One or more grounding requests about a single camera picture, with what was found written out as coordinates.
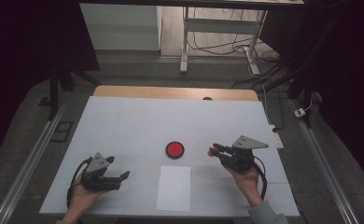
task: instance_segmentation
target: gray sleeve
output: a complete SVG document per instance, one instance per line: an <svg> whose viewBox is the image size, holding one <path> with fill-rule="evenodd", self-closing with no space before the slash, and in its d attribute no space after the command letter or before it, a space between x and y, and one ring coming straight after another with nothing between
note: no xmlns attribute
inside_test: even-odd
<svg viewBox="0 0 364 224"><path fill-rule="evenodd" d="M287 224L285 215L277 215L267 201L249 209L248 213L255 224Z"/></svg>

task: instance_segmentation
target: red button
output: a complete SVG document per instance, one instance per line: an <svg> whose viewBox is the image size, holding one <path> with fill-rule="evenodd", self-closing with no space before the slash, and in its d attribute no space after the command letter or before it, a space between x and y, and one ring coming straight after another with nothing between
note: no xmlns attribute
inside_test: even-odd
<svg viewBox="0 0 364 224"><path fill-rule="evenodd" d="M165 153L173 160L181 158L184 152L185 148L180 142L171 142L165 148Z"/></svg>

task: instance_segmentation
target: white plug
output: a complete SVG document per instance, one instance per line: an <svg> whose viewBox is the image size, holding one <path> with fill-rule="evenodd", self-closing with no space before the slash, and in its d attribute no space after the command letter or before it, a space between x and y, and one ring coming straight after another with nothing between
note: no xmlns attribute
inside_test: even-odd
<svg viewBox="0 0 364 224"><path fill-rule="evenodd" d="M297 117L297 118L301 118L301 117L303 117L305 115L305 112L304 112L304 110L302 109L302 108L300 108L300 109L298 109L298 110L295 110L295 116Z"/></svg>

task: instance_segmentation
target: floor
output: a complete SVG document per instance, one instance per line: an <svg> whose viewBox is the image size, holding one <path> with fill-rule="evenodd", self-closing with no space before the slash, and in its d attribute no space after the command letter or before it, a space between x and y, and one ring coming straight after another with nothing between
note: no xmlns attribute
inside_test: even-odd
<svg viewBox="0 0 364 224"><path fill-rule="evenodd" d="M211 16L208 12L207 9L197 9L196 11L197 15L205 13L206 17ZM222 13L224 13L223 16L226 16L227 13L230 14L230 12L222 11L220 15ZM197 38L197 44L202 47L202 45L220 44L222 41L230 42L234 35L226 35L222 37L224 40L219 42L215 42L213 37L208 38L213 39L214 42L201 42L202 40ZM168 53L165 53L166 47L164 47L162 54L168 55L168 57L144 52L97 51L101 71L90 72L90 74L106 85L229 89L234 83L245 81L233 87L256 91L261 89L258 80L249 75L244 55L241 56L237 53L229 58L200 57L201 53L206 52L191 50L189 55L197 57L189 59L189 71L182 76L179 74L179 59L176 57L178 50L178 48L175 48L174 51L169 49ZM259 70L263 72L271 67L271 63L264 63L259 65ZM274 81L285 72L279 71L265 81ZM95 90L92 84L81 77L73 75L73 79L77 86L72 92L60 91L62 99L69 97L60 121L72 122L72 130L68 135L54 133L51 136L52 141L50 140L47 144L8 223L39 222L45 224L54 223L59 218L58 216L40 215L38 211L47 195L52 179L58 171L63 155L68 149L85 104ZM282 128L278 133L284 148L279 151L279 154L284 163L295 200L301 210L300 217L289 217L288 221L289 223L311 224L346 223L340 215L338 204L336 204L334 196L329 191L329 186L318 168L313 152L304 138L300 122L293 116L293 104L299 104L299 101L291 101L286 98L285 92L288 85L289 83L286 83L275 88L267 92L266 96L264 94L259 95L263 105L267 106L271 123ZM0 204L5 199L9 187L30 151L35 147L44 127L48 124L49 107L40 104L44 97L49 97L48 82L34 86L27 94L10 124L4 144L0 148ZM315 103L311 108L311 123L316 138L348 201L352 204L359 223L364 223L364 173L337 135L322 120L317 111L319 106L320 102L315 98ZM64 138L65 141L54 141ZM84 216L83 220L85 223L115 223L116 218ZM234 223L250 223L250 220L248 217L238 218L234 220Z"/></svg>

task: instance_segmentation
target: person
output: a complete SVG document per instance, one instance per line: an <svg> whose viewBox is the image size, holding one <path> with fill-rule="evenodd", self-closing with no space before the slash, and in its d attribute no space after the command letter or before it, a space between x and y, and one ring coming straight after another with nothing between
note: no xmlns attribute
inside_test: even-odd
<svg viewBox="0 0 364 224"><path fill-rule="evenodd" d="M225 167L225 169L231 173L238 189L248 200L250 205L248 213L255 224L287 224L287 218L284 214L277 215L270 207L269 202L260 198L258 190L259 173L257 170L251 168L245 173L237 173L228 167ZM87 190L79 183L80 176L75 180L68 211L56 224L77 223L85 211L94 205L102 194L106 193L106 191Z"/></svg>

